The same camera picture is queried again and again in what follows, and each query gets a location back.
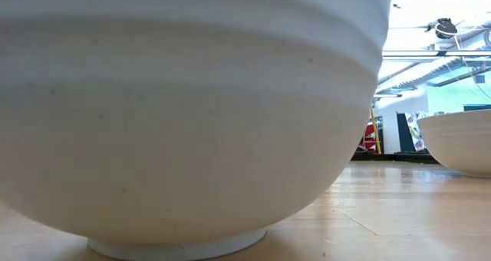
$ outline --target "bowl foot ring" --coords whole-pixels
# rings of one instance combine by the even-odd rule
[[[122,244],[89,239],[96,252],[126,261],[193,261],[224,256],[257,243],[266,230],[242,234],[226,240],[196,244]]]

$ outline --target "wooden floor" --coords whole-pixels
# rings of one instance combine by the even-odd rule
[[[0,206],[1,261],[103,261],[86,239]],[[217,261],[491,260],[491,180],[434,165],[357,162],[331,189]]]

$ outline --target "yellow pole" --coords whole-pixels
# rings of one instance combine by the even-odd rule
[[[370,112],[371,112],[371,123],[374,125],[375,142],[377,143],[377,152],[378,154],[382,154],[381,142],[378,140],[378,129],[377,129],[377,125],[375,124],[374,108],[371,108]]]

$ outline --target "bowl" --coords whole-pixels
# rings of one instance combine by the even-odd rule
[[[424,143],[445,167],[470,177],[491,178],[491,110],[419,119]]]
[[[0,199],[116,244],[298,212],[357,146],[389,2],[0,0]]]

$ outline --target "wall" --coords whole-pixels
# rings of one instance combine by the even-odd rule
[[[491,72],[485,74],[486,83],[479,86],[491,97]],[[491,104],[474,83],[472,78],[448,84],[441,88],[428,88],[428,106],[430,112],[448,113],[463,111],[464,104]]]
[[[401,98],[382,98],[375,104],[375,116],[382,116],[384,125],[384,153],[400,151],[397,113],[428,112],[428,97],[423,88],[406,91]]]

